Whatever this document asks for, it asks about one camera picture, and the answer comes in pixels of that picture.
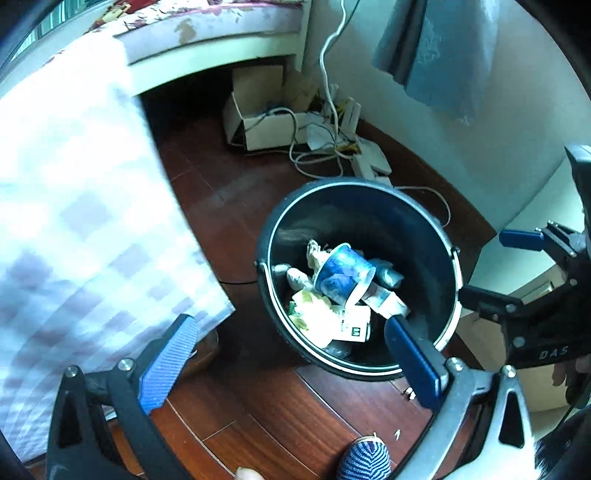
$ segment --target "checkered bedsheet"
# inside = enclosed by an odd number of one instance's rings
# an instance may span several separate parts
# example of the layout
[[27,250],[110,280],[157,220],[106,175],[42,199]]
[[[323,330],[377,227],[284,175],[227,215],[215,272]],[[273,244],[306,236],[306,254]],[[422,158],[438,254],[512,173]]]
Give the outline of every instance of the checkered bedsheet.
[[0,99],[0,429],[46,450],[66,366],[135,356],[179,313],[233,311],[152,143],[122,44],[85,35]]

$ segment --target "foot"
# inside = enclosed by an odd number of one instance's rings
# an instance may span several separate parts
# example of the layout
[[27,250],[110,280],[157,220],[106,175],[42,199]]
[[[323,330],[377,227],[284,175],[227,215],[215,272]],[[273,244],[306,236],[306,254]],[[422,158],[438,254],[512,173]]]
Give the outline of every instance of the foot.
[[385,480],[391,473],[390,453],[375,436],[361,437],[347,449],[340,461],[337,480]]

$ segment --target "trash can rim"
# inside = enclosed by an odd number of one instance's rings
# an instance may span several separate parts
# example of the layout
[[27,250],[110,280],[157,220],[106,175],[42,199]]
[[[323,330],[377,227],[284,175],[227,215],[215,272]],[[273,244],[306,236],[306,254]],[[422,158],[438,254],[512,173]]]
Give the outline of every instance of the trash can rim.
[[[306,352],[308,354],[313,355],[315,358],[322,361],[323,363],[329,364],[332,368],[336,368],[338,370],[341,370],[343,372],[347,372],[350,374],[360,374],[361,373],[364,376],[382,376],[384,374],[397,374],[402,371],[401,368],[398,367],[398,365],[388,365],[385,367],[371,367],[372,371],[360,372],[359,366],[356,364],[351,364],[351,366],[355,365],[356,368],[349,369],[343,365],[343,364],[346,365],[349,362],[339,361],[339,364],[337,364],[330,359],[329,355],[320,354],[319,352],[321,350],[318,349],[317,347],[315,347],[314,345],[312,345],[311,342],[309,342],[309,340],[307,340],[291,324],[291,321],[289,320],[289,318],[285,314],[284,308],[281,306],[281,302],[277,298],[277,292],[275,290],[275,286],[273,285],[273,281],[272,281],[272,277],[271,277],[270,262],[271,262],[272,241],[275,237],[275,233],[277,231],[279,224],[281,223],[281,220],[287,214],[287,212],[301,199],[303,199],[315,192],[318,192],[320,190],[323,190],[326,188],[331,188],[331,187],[337,187],[337,186],[368,187],[368,188],[372,188],[374,190],[380,190],[384,193],[393,195],[393,196],[397,197],[399,200],[402,200],[403,202],[405,202],[406,204],[411,206],[414,210],[416,210],[435,230],[435,232],[439,236],[442,244],[444,245],[444,247],[446,248],[446,250],[449,254],[450,260],[452,262],[453,274],[454,274],[454,278],[455,278],[455,282],[456,282],[454,309],[453,309],[441,335],[434,342],[434,345],[437,348],[437,350],[442,350],[443,348],[445,348],[445,346],[448,344],[449,340],[451,339],[452,335],[456,331],[457,324],[460,319],[460,313],[462,311],[462,306],[459,303],[459,299],[458,299],[458,292],[459,292],[460,288],[462,288],[462,286],[463,286],[463,281],[462,281],[462,273],[461,273],[461,269],[460,269],[460,262],[459,262],[459,259],[457,256],[457,249],[449,241],[449,238],[445,234],[445,231],[441,227],[441,224],[437,220],[435,220],[435,218],[433,218],[431,216],[431,214],[429,214],[428,211],[426,211],[422,205],[420,205],[414,199],[410,198],[408,195],[406,195],[402,191],[396,189],[395,187],[388,187],[386,185],[379,184],[377,182],[373,182],[370,180],[364,180],[364,179],[357,179],[357,178],[349,178],[349,179],[341,178],[338,180],[326,179],[326,180],[319,180],[319,181],[313,181],[313,182],[307,183],[306,185],[304,185],[300,189],[292,192],[285,199],[283,199],[279,203],[279,205],[277,205],[277,207],[275,207],[275,209],[269,215],[269,218],[267,219],[267,222],[262,229],[261,236],[267,237],[263,245],[261,245],[261,242],[259,239],[258,261],[257,261],[258,268],[263,276],[263,282],[265,283],[265,286],[267,287],[267,290],[268,290],[269,295],[271,297],[270,298],[271,303],[274,304],[275,310],[278,313],[280,313],[279,317],[280,317],[281,323],[283,323],[284,327],[287,330],[293,331],[295,333],[295,335],[293,335],[293,338],[297,341],[297,343],[302,348],[304,348],[306,350]],[[271,230],[269,235],[264,235],[265,232],[268,232],[269,230]]]

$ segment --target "blue gripper pad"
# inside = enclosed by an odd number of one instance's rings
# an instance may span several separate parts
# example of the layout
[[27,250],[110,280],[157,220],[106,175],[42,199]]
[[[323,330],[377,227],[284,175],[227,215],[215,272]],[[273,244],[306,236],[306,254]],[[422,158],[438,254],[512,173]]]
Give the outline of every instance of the blue gripper pad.
[[146,415],[164,405],[185,362],[197,342],[199,328],[187,317],[139,379],[138,401]]

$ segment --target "blue towel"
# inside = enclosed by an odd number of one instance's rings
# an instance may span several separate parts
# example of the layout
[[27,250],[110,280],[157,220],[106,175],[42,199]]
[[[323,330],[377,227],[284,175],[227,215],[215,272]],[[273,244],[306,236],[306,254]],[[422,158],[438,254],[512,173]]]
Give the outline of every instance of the blue towel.
[[374,65],[408,96],[469,124],[491,75],[498,20],[499,0],[399,1]]

